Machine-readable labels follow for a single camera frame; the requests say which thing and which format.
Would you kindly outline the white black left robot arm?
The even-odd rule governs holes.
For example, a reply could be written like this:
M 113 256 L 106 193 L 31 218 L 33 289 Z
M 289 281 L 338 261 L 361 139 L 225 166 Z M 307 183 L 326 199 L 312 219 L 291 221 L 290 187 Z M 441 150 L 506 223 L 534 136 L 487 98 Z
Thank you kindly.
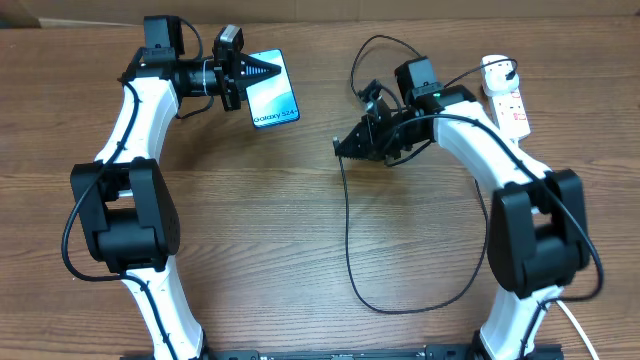
M 145 17 L 145 44 L 119 79 L 124 97 L 111 136 L 93 161 L 70 174 L 75 204 L 61 240 L 63 262 L 75 278 L 127 287 L 153 341 L 153 359 L 215 356 L 178 275 L 180 220 L 159 166 L 169 125 L 186 98 L 221 100 L 225 111 L 238 110 L 250 86 L 284 71 L 243 53 L 243 33 L 235 25 L 220 30 L 211 55 L 187 59 L 186 23 L 179 16 Z M 92 258 L 108 268 L 101 278 L 71 262 L 76 221 Z

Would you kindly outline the Samsung Galaxy smartphone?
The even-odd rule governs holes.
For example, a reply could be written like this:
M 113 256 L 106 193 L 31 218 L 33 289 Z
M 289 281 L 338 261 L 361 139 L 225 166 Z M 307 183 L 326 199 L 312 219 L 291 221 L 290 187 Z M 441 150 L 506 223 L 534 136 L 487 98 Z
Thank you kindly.
M 251 57 L 281 68 L 280 74 L 247 88 L 253 125 L 266 128 L 297 121 L 300 112 L 282 51 L 270 49 Z

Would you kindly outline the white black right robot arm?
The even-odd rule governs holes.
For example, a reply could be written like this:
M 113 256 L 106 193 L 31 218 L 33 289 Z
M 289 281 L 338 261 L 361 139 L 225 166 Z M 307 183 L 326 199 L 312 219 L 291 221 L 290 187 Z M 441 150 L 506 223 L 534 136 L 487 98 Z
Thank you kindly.
M 575 275 L 600 264 L 579 176 L 526 154 L 465 86 L 438 81 L 427 57 L 403 63 L 395 77 L 396 91 L 378 81 L 358 91 L 365 113 L 335 141 L 335 154 L 393 167 L 437 144 L 491 194 L 481 258 L 499 288 L 486 322 L 470 344 L 452 347 L 453 356 L 561 358 L 560 346 L 537 344 L 536 334 L 550 307 L 567 302 L 563 291 Z

